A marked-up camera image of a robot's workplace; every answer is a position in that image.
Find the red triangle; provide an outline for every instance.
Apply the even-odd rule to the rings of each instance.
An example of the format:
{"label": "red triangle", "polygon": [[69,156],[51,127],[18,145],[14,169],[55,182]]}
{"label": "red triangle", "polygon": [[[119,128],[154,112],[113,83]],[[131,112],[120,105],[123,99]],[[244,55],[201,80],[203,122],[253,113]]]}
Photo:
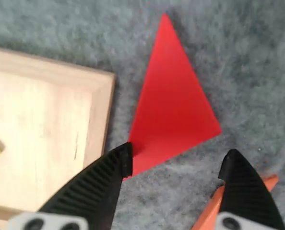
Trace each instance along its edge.
{"label": "red triangle", "polygon": [[220,133],[181,42],[163,14],[129,137],[133,175]]}

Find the gray carpet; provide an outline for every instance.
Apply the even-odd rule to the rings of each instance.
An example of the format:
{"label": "gray carpet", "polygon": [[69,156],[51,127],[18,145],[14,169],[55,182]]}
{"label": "gray carpet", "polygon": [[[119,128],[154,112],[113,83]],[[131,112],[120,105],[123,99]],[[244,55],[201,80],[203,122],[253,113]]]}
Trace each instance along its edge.
{"label": "gray carpet", "polygon": [[285,222],[285,0],[0,0],[0,46],[115,72],[109,150],[127,140],[163,12],[223,133],[126,181],[112,229],[190,230],[230,148],[279,173]]}

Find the wooden board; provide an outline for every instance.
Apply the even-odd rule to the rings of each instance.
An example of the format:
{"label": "wooden board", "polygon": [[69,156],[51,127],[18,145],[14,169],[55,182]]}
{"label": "wooden board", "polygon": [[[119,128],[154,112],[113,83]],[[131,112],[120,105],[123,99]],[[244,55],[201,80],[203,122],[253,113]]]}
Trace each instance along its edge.
{"label": "wooden board", "polygon": [[0,207],[35,211],[102,154],[112,73],[0,50]]}

